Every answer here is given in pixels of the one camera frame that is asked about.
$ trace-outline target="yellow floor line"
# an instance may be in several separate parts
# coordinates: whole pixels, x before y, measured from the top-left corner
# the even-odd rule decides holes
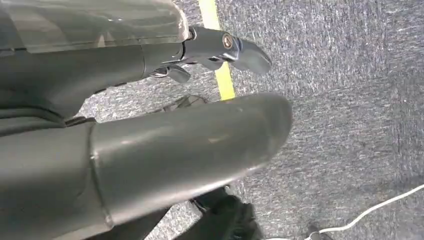
[[[221,30],[215,0],[198,0],[198,2],[204,27],[207,29]],[[234,92],[230,68],[227,62],[224,62],[222,67],[215,71],[215,76],[221,100],[233,99],[236,94]]]

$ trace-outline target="metal screw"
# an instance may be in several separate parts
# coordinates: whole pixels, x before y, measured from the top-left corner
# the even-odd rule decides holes
[[[230,49],[233,46],[233,37],[225,33],[224,36],[222,36],[222,43],[226,49]]]

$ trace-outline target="transparent plastic cover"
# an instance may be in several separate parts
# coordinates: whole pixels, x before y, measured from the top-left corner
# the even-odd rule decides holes
[[[31,53],[180,43],[189,35],[171,0],[0,0],[0,7]]]

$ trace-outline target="floor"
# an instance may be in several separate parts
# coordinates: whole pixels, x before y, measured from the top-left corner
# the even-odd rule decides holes
[[[176,2],[201,25],[197,0]],[[265,76],[231,68],[238,96],[276,92],[294,126],[272,164],[233,184],[267,237],[304,239],[309,224],[341,226],[370,206],[424,184],[424,4],[421,0],[217,0],[221,26],[273,59]],[[191,82],[145,79],[87,100],[111,121],[190,93],[219,100],[212,72]],[[424,191],[378,210],[334,240],[424,239]],[[170,240],[198,218],[171,209],[149,240]]]

